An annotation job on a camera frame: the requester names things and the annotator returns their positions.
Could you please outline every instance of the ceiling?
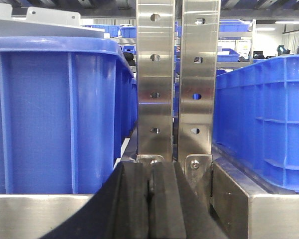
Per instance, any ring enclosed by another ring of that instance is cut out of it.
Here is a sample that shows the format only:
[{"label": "ceiling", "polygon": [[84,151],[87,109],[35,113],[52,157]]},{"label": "ceiling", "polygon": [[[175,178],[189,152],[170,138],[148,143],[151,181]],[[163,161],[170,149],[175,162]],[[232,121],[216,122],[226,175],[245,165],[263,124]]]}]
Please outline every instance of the ceiling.
[{"label": "ceiling", "polygon": [[[136,0],[0,0],[25,15],[29,6],[78,11],[82,17],[135,17]],[[222,18],[299,18],[299,0],[221,0]]]}]

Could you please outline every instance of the ceiling light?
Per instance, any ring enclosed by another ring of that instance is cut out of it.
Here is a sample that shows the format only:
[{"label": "ceiling light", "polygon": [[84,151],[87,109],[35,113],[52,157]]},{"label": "ceiling light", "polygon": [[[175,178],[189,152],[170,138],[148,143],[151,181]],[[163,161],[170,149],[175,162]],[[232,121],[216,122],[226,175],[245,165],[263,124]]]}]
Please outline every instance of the ceiling light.
[{"label": "ceiling light", "polygon": [[274,31],[274,27],[258,27],[256,28],[257,31]]},{"label": "ceiling light", "polygon": [[299,24],[299,21],[276,21],[275,24]]}]

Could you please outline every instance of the metal upright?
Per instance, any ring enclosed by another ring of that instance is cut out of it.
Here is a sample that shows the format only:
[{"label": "metal upright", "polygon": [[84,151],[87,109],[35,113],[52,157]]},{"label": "metal upright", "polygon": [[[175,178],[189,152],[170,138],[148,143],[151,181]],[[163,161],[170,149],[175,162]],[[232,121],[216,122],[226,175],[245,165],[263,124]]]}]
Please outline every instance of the metal upright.
[{"label": "metal upright", "polygon": [[178,162],[209,205],[219,0],[184,0],[182,6]]},{"label": "metal upright", "polygon": [[172,161],[174,0],[137,0],[138,160]]}]

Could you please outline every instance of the metal plate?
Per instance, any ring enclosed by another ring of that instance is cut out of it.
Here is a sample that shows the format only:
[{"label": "metal plate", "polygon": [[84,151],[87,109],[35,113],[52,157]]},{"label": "metal plate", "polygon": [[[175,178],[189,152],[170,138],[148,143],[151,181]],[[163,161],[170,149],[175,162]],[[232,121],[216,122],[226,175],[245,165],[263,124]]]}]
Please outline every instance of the metal plate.
[{"label": "metal plate", "polygon": [[299,195],[269,194],[225,158],[213,171],[212,205],[231,239],[299,239]]},{"label": "metal plate", "polygon": [[12,6],[10,4],[0,3],[0,19],[11,20]]},{"label": "metal plate", "polygon": [[29,7],[26,20],[37,23],[79,26],[81,15],[78,12],[60,11],[40,7]]},{"label": "metal plate", "polygon": [[1,36],[79,36],[103,38],[104,31],[88,27],[0,20]]},{"label": "metal plate", "polygon": [[77,212],[92,195],[0,195],[0,239],[34,239]]},{"label": "metal plate", "polygon": [[186,160],[185,175],[200,202],[209,209],[211,198],[212,155],[193,154]]},{"label": "metal plate", "polygon": [[182,7],[178,161],[184,170],[188,155],[211,154],[220,1],[184,0]]},{"label": "metal plate", "polygon": [[172,161],[174,1],[137,1],[138,155]]}]

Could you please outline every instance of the hole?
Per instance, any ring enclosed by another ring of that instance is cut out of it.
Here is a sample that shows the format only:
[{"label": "hole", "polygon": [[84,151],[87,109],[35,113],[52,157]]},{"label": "hole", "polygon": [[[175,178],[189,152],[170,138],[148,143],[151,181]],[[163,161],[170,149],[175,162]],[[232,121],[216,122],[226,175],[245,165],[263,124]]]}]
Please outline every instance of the hole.
[{"label": "hole", "polygon": [[205,24],[205,19],[204,18],[197,18],[195,21],[196,25],[202,25]]},{"label": "hole", "polygon": [[160,15],[159,15],[159,14],[156,14],[156,13],[153,13],[153,14],[150,16],[150,20],[151,20],[151,21],[159,21],[159,20],[160,20]]},{"label": "hole", "polygon": [[151,61],[160,61],[160,55],[153,54],[150,59]]},{"label": "hole", "polygon": [[160,132],[159,128],[151,128],[150,130],[152,133],[158,134]]},{"label": "hole", "polygon": [[201,63],[203,63],[203,60],[204,59],[202,57],[196,56],[195,59],[194,59],[194,63],[201,64]]},{"label": "hole", "polygon": [[199,130],[198,128],[192,128],[192,129],[190,130],[190,132],[191,132],[192,134],[199,134],[200,130]]},{"label": "hole", "polygon": [[159,94],[159,92],[152,92],[152,93],[150,94],[150,97],[153,98],[153,99],[157,99],[157,98],[160,97],[160,94]]},{"label": "hole", "polygon": [[198,94],[198,93],[193,94],[193,99],[194,100],[200,100],[201,99],[201,94]]}]

